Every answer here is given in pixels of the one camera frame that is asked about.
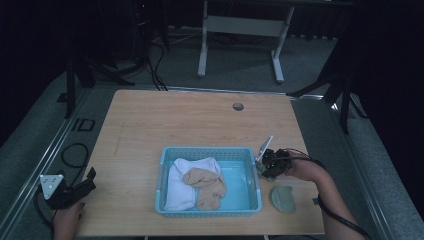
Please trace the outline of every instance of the white cloth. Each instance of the white cloth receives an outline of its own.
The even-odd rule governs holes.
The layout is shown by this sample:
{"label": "white cloth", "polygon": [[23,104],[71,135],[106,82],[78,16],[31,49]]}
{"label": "white cloth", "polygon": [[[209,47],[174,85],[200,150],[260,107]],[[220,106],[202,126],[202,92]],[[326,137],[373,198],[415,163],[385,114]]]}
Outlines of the white cloth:
{"label": "white cloth", "polygon": [[217,178],[221,174],[221,168],[213,157],[197,161],[188,161],[182,158],[176,159],[169,169],[165,210],[184,211],[196,205],[195,189],[185,184],[183,180],[183,175],[192,168],[214,172],[217,174]]}

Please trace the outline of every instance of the tan cloth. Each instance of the tan cloth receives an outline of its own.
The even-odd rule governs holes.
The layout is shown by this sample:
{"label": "tan cloth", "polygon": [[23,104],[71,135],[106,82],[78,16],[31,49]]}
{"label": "tan cloth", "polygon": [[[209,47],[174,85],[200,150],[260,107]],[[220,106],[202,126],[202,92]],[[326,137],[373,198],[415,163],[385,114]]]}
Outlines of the tan cloth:
{"label": "tan cloth", "polygon": [[220,198],[227,191],[222,175],[200,169],[192,168],[183,176],[184,182],[194,188],[199,188],[197,207],[200,210],[215,210],[221,206]]}

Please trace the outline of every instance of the cable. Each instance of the cable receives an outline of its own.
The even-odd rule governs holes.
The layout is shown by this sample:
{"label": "cable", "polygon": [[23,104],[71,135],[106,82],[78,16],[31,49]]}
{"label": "cable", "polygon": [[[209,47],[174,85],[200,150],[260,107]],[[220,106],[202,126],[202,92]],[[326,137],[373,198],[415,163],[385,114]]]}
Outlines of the cable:
{"label": "cable", "polygon": [[[66,153],[66,151],[68,151],[70,148],[75,147],[75,146],[81,146],[81,147],[83,147],[84,152],[85,152],[84,160],[83,160],[83,163],[82,163],[81,165],[74,165],[74,164],[71,164],[71,163],[69,163],[68,161],[66,161],[66,159],[65,159],[65,153]],[[70,185],[70,188],[71,188],[71,187],[75,184],[76,180],[77,180],[77,179],[78,179],[78,177],[81,175],[81,173],[82,173],[82,171],[84,170],[84,168],[86,168],[86,167],[87,167],[88,159],[89,159],[89,150],[88,150],[88,147],[87,147],[86,145],[82,144],[82,143],[73,143],[73,144],[68,145],[67,147],[65,147],[65,148],[63,149],[63,151],[62,151],[62,153],[61,153],[61,160],[62,160],[62,162],[63,162],[66,166],[68,166],[68,167],[70,167],[70,168],[79,168],[78,174],[77,174],[77,175],[75,176],[75,178],[73,179],[73,181],[72,181],[72,183],[71,183],[71,185]],[[53,239],[53,238],[54,238],[54,226],[53,226],[53,221],[54,221],[54,219],[55,219],[55,217],[56,217],[58,207],[56,207],[56,210],[55,210],[55,212],[54,212],[54,214],[53,214],[53,216],[52,216],[51,220],[48,220],[48,219],[47,219],[47,217],[46,217],[46,216],[43,214],[43,212],[41,211],[41,209],[40,209],[40,205],[39,205],[39,203],[38,203],[38,198],[39,198],[39,195],[40,195],[41,193],[43,193],[43,190],[42,190],[41,185],[39,185],[39,186],[38,186],[38,188],[37,188],[37,190],[35,191],[35,193],[34,193],[34,197],[33,197],[34,208],[35,208],[35,210],[36,210],[37,214],[39,215],[39,217],[41,218],[42,223],[43,223],[44,225],[46,225],[46,226],[50,229],[50,236],[51,236],[51,239]]]}
{"label": "cable", "polygon": [[[83,148],[84,148],[84,151],[85,151],[84,161],[83,161],[83,164],[81,164],[81,165],[72,165],[72,164],[68,163],[68,162],[65,160],[65,153],[66,153],[66,151],[68,151],[71,147],[75,147],[75,146],[81,146],[81,147],[83,147]],[[87,146],[85,146],[85,145],[84,145],[84,144],[82,144],[82,143],[74,143],[74,144],[71,144],[71,145],[67,146],[65,149],[63,149],[62,153],[60,154],[60,157],[61,157],[61,159],[62,159],[62,162],[63,162],[66,166],[68,166],[68,167],[70,167],[70,168],[79,168],[78,174],[75,176],[74,180],[72,181],[72,183],[71,183],[71,185],[70,185],[71,187],[74,185],[74,183],[76,182],[76,180],[78,179],[78,177],[81,175],[81,173],[82,173],[82,171],[84,170],[84,168],[85,168],[85,167],[87,167],[87,164],[88,164],[88,157],[89,157],[88,155],[89,155],[88,147],[87,147]]]}
{"label": "cable", "polygon": [[[307,157],[307,160],[306,161],[314,162],[314,163],[318,164],[319,166],[321,166],[322,168],[325,169],[324,164],[322,164],[318,160],[312,159],[306,153],[303,153],[303,152],[301,152],[301,151],[299,151],[297,149],[292,149],[292,148],[285,148],[283,150],[290,150],[290,151],[295,151],[297,153],[300,153],[300,154],[302,154],[302,155],[304,155],[304,156]],[[305,160],[304,158],[292,158],[292,159]],[[318,194],[318,204],[319,204],[320,208],[322,209],[322,211],[325,212],[328,216],[332,217],[333,219],[337,220],[338,222],[342,223],[343,225],[345,225],[345,226],[351,228],[352,230],[356,231],[357,233],[361,234],[362,236],[364,236],[365,239],[367,239],[367,240],[370,240],[371,239],[371,237],[369,236],[369,234],[364,229],[362,229],[358,225],[350,222],[349,220],[347,220],[347,219],[345,219],[345,218],[343,218],[343,217],[341,217],[341,216],[339,216],[339,215],[331,212],[330,209],[328,209],[327,206],[324,204],[324,202],[321,200],[319,194]]]}
{"label": "cable", "polygon": [[153,65],[152,62],[150,60],[149,57],[147,57],[147,63],[150,67],[150,74],[152,76],[152,81],[155,84],[156,88],[158,89],[158,91],[168,91],[168,89],[165,86],[165,83],[163,82],[162,78],[157,74],[158,72],[158,68],[159,68],[159,64],[162,61],[163,55],[164,55],[164,49],[163,47],[158,44],[158,43],[152,43],[152,46],[156,46],[159,47],[159,49],[161,50],[161,55],[159,57],[158,62],[156,63],[155,68],[153,69]]}
{"label": "cable", "polygon": [[350,222],[349,220],[347,220],[347,219],[345,219],[345,218],[343,218],[343,217],[340,217],[339,215],[337,215],[337,214],[335,214],[335,213],[333,213],[333,212],[331,212],[330,211],[330,209],[328,209],[327,208],[327,206],[324,204],[324,202],[321,200],[321,197],[319,196],[319,194],[318,194],[318,204],[319,204],[319,206],[321,207],[321,209],[328,215],[328,216],[330,216],[330,217],[332,217],[332,218],[334,218],[334,219],[336,219],[338,222],[340,222],[340,223],[342,223],[343,225],[345,225],[345,226],[347,226],[347,227],[349,227],[349,228],[351,228],[352,230],[354,230],[354,231],[356,231],[356,232],[358,232],[358,233],[360,233],[360,234],[362,234],[362,236],[364,236],[364,238],[365,239],[371,239],[371,237],[368,235],[368,233],[364,230],[364,229],[362,229],[362,228],[360,228],[358,225],[356,225],[356,224],[354,224],[354,223],[352,223],[352,222]]}

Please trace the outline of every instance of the blue tray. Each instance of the blue tray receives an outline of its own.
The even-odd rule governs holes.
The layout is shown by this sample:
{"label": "blue tray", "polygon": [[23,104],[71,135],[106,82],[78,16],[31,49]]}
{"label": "blue tray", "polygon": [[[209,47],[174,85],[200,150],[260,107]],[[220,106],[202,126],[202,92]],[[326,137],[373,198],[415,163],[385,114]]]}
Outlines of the blue tray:
{"label": "blue tray", "polygon": [[[185,211],[166,211],[169,169],[177,158],[196,161],[214,157],[221,167],[227,192],[217,210],[196,207]],[[246,147],[166,147],[162,151],[156,189],[155,209],[166,217],[239,217],[250,216],[262,208],[261,190],[255,159]]]}

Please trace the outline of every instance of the human arm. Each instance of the human arm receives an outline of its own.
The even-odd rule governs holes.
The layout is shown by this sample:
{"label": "human arm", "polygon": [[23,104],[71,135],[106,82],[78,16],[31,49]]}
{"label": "human arm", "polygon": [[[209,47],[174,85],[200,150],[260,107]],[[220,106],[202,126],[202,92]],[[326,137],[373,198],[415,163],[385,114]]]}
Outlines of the human arm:
{"label": "human arm", "polygon": [[78,201],[67,209],[52,210],[54,240],[72,240],[78,229],[83,204]]}
{"label": "human arm", "polygon": [[[304,155],[290,152],[291,157],[304,158]],[[311,181],[317,186],[320,198],[332,213],[357,225],[355,218],[341,197],[333,178],[318,164],[305,160],[292,160],[292,168],[285,173],[304,181]],[[328,239],[364,239],[364,236],[322,211],[324,230]]]}

